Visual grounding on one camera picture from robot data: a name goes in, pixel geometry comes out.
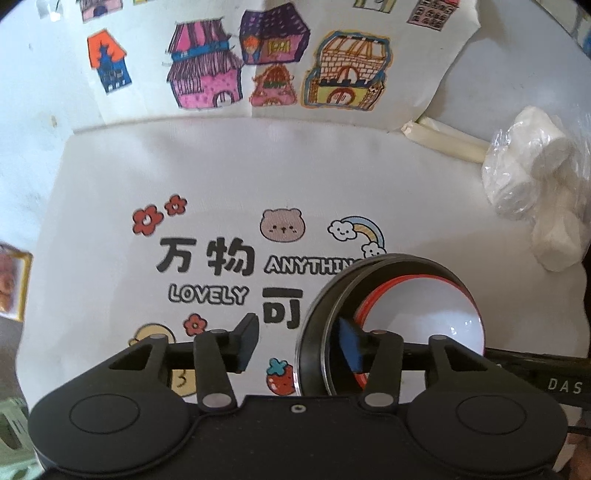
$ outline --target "red flower print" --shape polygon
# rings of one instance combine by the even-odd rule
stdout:
[[[164,214],[158,211],[156,205],[148,205],[144,210],[136,210],[132,218],[134,219],[134,233],[150,236],[164,220]]]
[[[185,327],[185,332],[190,337],[194,337],[195,335],[199,335],[199,333],[203,333],[205,328],[207,327],[207,320],[201,318],[200,315],[196,313],[192,313],[189,315],[189,318],[184,321],[183,326]]]
[[[168,216],[182,215],[185,213],[187,199],[182,199],[179,195],[172,195],[168,203],[164,204]]]

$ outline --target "children's drawing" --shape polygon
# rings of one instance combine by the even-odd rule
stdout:
[[[132,230],[136,235],[150,236],[164,220],[164,214],[158,211],[156,205],[148,205],[146,208],[137,209],[132,219],[134,221]]]
[[[127,54],[108,31],[101,30],[91,35],[87,42],[90,66],[98,72],[105,93],[131,85],[131,78],[125,66]]]
[[[304,236],[305,231],[306,224],[297,208],[278,208],[262,213],[261,233],[271,242],[295,242]]]
[[[166,335],[169,343],[176,343],[176,338],[170,329],[159,323],[147,323],[142,325],[134,337],[128,342],[129,346],[138,343],[150,335]],[[195,370],[173,370],[170,379],[170,388],[181,397],[188,397],[196,392]]]
[[[388,38],[333,32],[316,50],[316,64],[304,81],[303,105],[371,110],[386,87],[391,62]]]
[[[192,313],[187,320],[183,322],[183,327],[185,328],[187,335],[194,337],[205,331],[205,328],[207,328],[207,320],[197,313]]]
[[[355,0],[353,6],[389,14],[394,8],[395,3],[396,0]]]
[[[230,51],[222,19],[177,25],[167,82],[180,108],[219,108],[242,99],[242,60]]]
[[[78,0],[78,3],[84,23],[123,8],[122,0]]]
[[[439,30],[460,6],[460,0],[419,0],[408,23]]]
[[[351,216],[334,220],[329,225],[328,231],[339,242],[355,240],[359,235],[363,235],[368,240],[368,243],[361,246],[364,258],[386,253],[382,231],[365,217]]]
[[[287,360],[281,362],[277,358],[269,360],[267,368],[267,387],[275,395],[285,396],[296,392],[294,385],[294,368],[287,363]]]
[[[309,39],[310,29],[291,2],[242,16],[240,44],[248,65],[300,61]]]
[[[182,215],[187,210],[187,199],[181,198],[177,194],[171,195],[170,200],[164,204],[164,209],[169,217]]]
[[[252,106],[293,105],[297,102],[291,84],[293,76],[285,65],[272,65],[252,80],[256,83],[250,98]]]

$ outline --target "plastic bag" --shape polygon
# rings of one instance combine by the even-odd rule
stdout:
[[[571,124],[526,107],[493,139],[482,166],[497,213],[531,219],[532,252],[547,270],[580,262],[591,239],[591,119]]]

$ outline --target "round tin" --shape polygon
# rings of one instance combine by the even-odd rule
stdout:
[[[333,336],[335,320],[353,318],[363,300],[383,283],[403,275],[435,275],[460,287],[447,268],[426,258],[386,254],[361,260],[333,278],[306,312],[295,350],[294,382],[298,395],[340,395],[361,392]]]

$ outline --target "bear face print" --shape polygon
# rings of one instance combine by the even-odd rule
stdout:
[[[262,214],[261,233],[271,242],[295,242],[305,231],[306,224],[297,208],[265,210]]]

